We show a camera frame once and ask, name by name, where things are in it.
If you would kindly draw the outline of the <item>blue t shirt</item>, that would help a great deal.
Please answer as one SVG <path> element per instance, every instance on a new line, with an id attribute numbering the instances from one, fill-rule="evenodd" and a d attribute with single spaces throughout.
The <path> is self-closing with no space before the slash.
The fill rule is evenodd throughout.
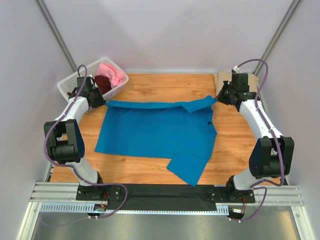
<path id="1" fill-rule="evenodd" d="M 101 154 L 169 159 L 167 169 L 195 187 L 217 136 L 208 95 L 193 101 L 111 100 L 95 151 Z"/>

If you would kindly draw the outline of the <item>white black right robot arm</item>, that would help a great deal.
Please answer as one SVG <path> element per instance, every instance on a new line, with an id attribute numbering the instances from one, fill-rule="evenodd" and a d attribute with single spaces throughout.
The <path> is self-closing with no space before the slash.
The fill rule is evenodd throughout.
<path id="1" fill-rule="evenodd" d="M 274 184 L 274 179 L 279 179 L 279 184 L 283 185 L 291 170 L 295 142 L 272 124 L 257 92 L 250 91 L 249 75 L 232 72 L 231 79 L 223 81 L 217 100 L 234 106 L 244 116 L 256 139 L 248 168 L 226 182 L 229 194 L 247 193 L 263 182 Z"/>

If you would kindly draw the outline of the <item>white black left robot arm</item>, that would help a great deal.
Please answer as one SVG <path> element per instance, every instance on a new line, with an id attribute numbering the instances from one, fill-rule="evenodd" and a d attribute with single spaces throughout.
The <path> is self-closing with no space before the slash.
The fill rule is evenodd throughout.
<path id="1" fill-rule="evenodd" d="M 79 122 L 89 109 L 98 108 L 105 100 L 92 76 L 78 77 L 62 113 L 44 126 L 44 153 L 56 166 L 72 170 L 79 180 L 80 193 L 97 192 L 103 180 L 85 158 L 85 143 Z"/>

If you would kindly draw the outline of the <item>dark red t shirt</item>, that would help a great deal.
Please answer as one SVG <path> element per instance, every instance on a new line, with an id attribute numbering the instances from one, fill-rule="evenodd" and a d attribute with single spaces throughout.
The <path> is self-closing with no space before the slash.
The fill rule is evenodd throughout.
<path id="1" fill-rule="evenodd" d="M 71 96 L 72 94 L 76 95 L 76 92 L 77 92 L 76 89 L 81 87 L 81 85 L 83 83 L 83 78 L 84 77 L 77 78 L 77 87 L 75 87 L 72 92 L 67 92 L 68 96 Z M 97 84 L 97 86 L 100 90 L 100 93 L 102 95 L 106 94 L 107 92 L 109 92 L 112 89 L 110 80 L 106 76 L 96 75 L 94 77 L 94 81 Z"/>

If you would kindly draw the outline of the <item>folded beige t shirt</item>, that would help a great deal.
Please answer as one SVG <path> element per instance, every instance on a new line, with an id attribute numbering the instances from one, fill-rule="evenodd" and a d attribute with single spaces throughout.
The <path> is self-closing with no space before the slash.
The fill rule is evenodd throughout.
<path id="1" fill-rule="evenodd" d="M 235 91 L 244 93 L 258 92 L 258 78 L 248 72 L 228 72 L 218 71 L 214 74 L 214 82 L 216 87 L 216 99 L 219 97 L 225 98 L 228 96 L 228 91 L 234 93 Z"/>

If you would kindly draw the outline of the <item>pink t shirt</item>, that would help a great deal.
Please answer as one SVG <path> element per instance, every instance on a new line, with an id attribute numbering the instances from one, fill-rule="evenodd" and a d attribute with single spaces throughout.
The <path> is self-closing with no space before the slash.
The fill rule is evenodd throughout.
<path id="1" fill-rule="evenodd" d="M 98 67 L 97 75 L 107 77 L 112 89 L 121 85 L 126 79 L 125 73 L 115 68 L 111 63 L 101 63 Z"/>

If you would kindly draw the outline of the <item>white perforated plastic basket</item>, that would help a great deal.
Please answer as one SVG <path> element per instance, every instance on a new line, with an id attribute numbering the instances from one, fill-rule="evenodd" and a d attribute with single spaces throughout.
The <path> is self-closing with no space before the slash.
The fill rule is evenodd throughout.
<path id="1" fill-rule="evenodd" d="M 92 78 L 91 83 L 95 82 L 95 77 L 98 75 L 100 64 L 111 64 L 116 70 L 123 72 L 124 75 L 124 81 L 122 83 L 102 94 L 103 99 L 108 102 L 124 91 L 125 86 L 129 81 L 129 76 L 114 61 L 107 57 L 103 57 L 86 66 L 87 78 Z M 78 81 L 78 77 L 78 71 L 76 71 L 57 83 L 57 88 L 66 101 L 69 100 L 69 97 L 75 88 L 80 88 L 78 83 L 81 84 L 82 82 Z"/>

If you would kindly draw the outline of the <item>right aluminium corner post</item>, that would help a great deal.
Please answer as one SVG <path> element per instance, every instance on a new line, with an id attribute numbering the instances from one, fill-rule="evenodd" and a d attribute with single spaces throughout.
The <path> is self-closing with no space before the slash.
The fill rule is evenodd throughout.
<path id="1" fill-rule="evenodd" d="M 281 39 L 283 33 L 285 32 L 286 28 L 290 24 L 290 21 L 292 20 L 293 16 L 297 12 L 298 8 L 300 7 L 301 3 L 303 3 L 303 0 L 292 0 L 288 9 L 286 10 L 283 18 L 281 19 L 278 27 L 276 28 L 274 34 L 272 35 L 269 43 L 267 44 L 262 56 L 261 60 L 267 61 L 268 58 L 271 56 L 273 50 L 275 49 L 277 43 Z"/>

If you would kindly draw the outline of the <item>aluminium corner post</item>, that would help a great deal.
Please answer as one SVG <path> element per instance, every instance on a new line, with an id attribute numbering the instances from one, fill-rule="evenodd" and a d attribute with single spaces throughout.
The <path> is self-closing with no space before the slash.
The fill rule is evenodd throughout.
<path id="1" fill-rule="evenodd" d="M 303 3 L 303 0 L 292 0 L 288 9 L 286 10 L 283 18 L 281 19 L 278 27 L 276 28 L 274 34 L 272 35 L 269 43 L 267 44 L 262 56 L 261 60 L 267 61 L 268 58 L 271 56 L 273 50 L 275 49 L 277 43 L 281 39 L 283 33 L 285 32 L 286 28 L 290 24 L 290 21 L 292 20 L 293 16 L 297 12 L 298 8 L 300 7 L 301 3 Z"/>
<path id="2" fill-rule="evenodd" d="M 69 67 L 76 72 L 77 71 L 77 65 L 55 23 L 54 18 L 52 17 L 49 8 L 47 7 L 44 0 L 35 0 L 34 1 L 37 8 L 39 9 L 40 13 L 42 14 L 42 17 L 44 21 L 46 22 L 48 28 L 50 29 L 53 38 L 55 39 L 57 45 L 59 46 L 66 62 L 68 63 Z"/>

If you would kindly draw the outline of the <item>left aluminium corner post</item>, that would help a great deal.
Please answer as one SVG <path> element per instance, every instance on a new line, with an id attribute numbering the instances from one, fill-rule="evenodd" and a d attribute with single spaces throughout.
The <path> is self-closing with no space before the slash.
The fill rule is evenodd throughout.
<path id="1" fill-rule="evenodd" d="M 42 14 L 42 17 L 44 21 L 46 22 L 48 28 L 50 29 L 53 38 L 55 39 L 57 45 L 59 46 L 66 62 L 68 63 L 69 67 L 76 72 L 77 71 L 77 65 L 55 23 L 54 18 L 52 17 L 49 8 L 47 7 L 44 0 L 35 0 L 34 1 L 37 8 L 39 9 L 40 13 Z"/>

